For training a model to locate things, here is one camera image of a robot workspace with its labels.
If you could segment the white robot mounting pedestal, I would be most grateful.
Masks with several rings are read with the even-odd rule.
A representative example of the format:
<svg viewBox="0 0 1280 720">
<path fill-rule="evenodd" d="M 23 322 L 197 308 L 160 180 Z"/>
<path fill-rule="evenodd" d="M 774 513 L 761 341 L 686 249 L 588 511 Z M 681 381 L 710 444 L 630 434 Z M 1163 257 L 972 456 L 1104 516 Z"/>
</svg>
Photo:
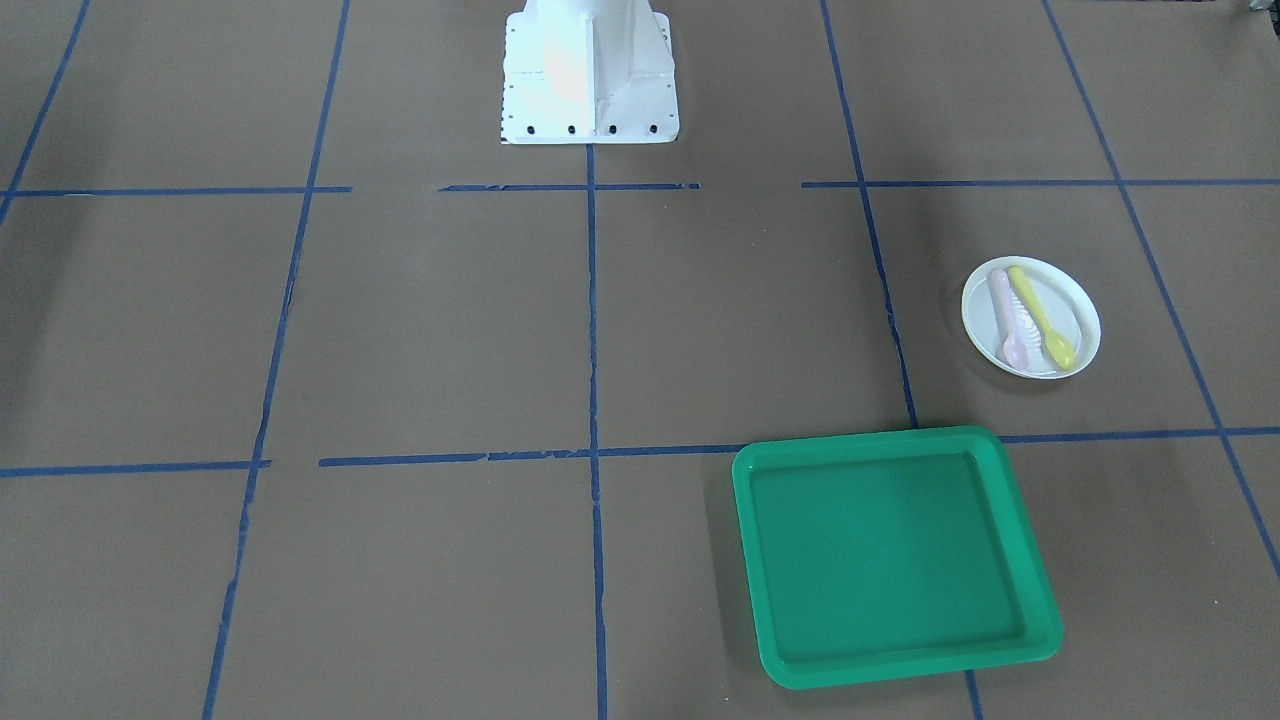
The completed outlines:
<svg viewBox="0 0 1280 720">
<path fill-rule="evenodd" d="M 671 143 L 672 29 L 648 1 L 527 1 L 504 23 L 502 143 Z"/>
</svg>

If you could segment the yellow plastic spoon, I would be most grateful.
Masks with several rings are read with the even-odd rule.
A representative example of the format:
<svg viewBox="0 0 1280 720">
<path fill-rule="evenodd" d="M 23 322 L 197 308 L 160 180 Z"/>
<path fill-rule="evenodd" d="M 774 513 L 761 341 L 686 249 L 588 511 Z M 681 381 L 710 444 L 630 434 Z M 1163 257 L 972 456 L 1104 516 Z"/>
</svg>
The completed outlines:
<svg viewBox="0 0 1280 720">
<path fill-rule="evenodd" d="M 1041 334 L 1041 346 L 1047 352 L 1048 357 L 1061 372 L 1071 372 L 1076 368 L 1076 350 L 1074 346 L 1053 327 L 1050 320 L 1048 313 L 1044 310 L 1043 304 L 1036 287 L 1032 283 L 1030 277 L 1021 266 L 1010 266 L 1007 269 L 1007 277 L 1011 287 L 1020 297 L 1024 307 L 1030 314 L 1030 318 L 1036 323 Z"/>
</svg>

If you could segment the white round plate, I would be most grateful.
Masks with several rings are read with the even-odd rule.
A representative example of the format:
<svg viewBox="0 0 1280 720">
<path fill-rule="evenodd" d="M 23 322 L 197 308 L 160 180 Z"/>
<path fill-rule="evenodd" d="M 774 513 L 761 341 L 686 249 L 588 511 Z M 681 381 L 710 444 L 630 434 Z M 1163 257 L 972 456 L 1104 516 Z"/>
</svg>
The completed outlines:
<svg viewBox="0 0 1280 720">
<path fill-rule="evenodd" d="M 1021 266 L 1027 272 L 1053 327 L 1076 350 L 1074 370 L 1061 372 L 1048 357 L 1041 346 L 1038 327 L 1014 290 L 1021 336 L 1029 352 L 1029 369 L 1019 372 L 1005 363 L 1000 352 L 1004 332 L 995 311 L 988 274 L 995 268 L 1007 270 L 1010 266 Z M 960 293 L 960 318 L 968 338 L 984 359 L 1009 374 L 1034 380 L 1060 380 L 1083 372 L 1094 360 L 1102 338 L 1100 315 L 1091 296 L 1068 273 L 1034 258 L 1004 256 L 979 265 Z"/>
</svg>

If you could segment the green plastic tray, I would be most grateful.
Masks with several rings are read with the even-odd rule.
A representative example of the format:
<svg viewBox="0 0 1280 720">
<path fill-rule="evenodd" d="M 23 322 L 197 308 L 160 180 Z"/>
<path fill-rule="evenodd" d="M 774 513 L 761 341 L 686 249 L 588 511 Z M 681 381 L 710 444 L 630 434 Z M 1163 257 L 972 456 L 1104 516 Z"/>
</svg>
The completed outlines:
<svg viewBox="0 0 1280 720">
<path fill-rule="evenodd" d="M 731 469 L 758 653 L 791 691 L 1038 662 L 1062 619 L 1004 442 L 756 442 Z"/>
</svg>

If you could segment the pink plastic spoon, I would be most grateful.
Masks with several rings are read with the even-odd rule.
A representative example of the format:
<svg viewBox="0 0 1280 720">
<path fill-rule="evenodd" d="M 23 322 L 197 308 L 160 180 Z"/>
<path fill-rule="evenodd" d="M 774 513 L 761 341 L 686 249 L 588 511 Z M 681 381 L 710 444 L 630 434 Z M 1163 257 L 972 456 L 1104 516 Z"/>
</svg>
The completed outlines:
<svg viewBox="0 0 1280 720">
<path fill-rule="evenodd" d="M 1004 340 L 1000 352 L 1010 368 L 1025 372 L 1029 369 L 1029 352 L 1021 336 L 1021 327 L 1014 302 L 1012 284 L 1005 268 L 995 268 L 988 274 L 989 292 Z"/>
</svg>

